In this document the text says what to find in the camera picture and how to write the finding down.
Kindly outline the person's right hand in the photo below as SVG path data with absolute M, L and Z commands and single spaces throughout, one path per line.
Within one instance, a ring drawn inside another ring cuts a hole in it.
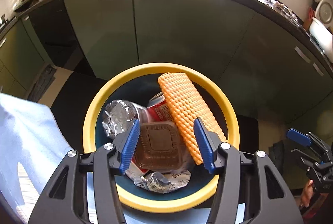
M 314 195 L 313 184 L 314 182 L 312 180 L 308 180 L 308 182 L 305 184 L 300 197 L 300 202 L 299 202 L 300 207 L 308 208 L 310 206 L 311 198 Z M 320 198 L 318 198 L 317 201 L 315 202 L 314 207 L 315 208 L 321 207 L 324 201 L 326 200 L 327 196 L 328 194 L 321 194 Z

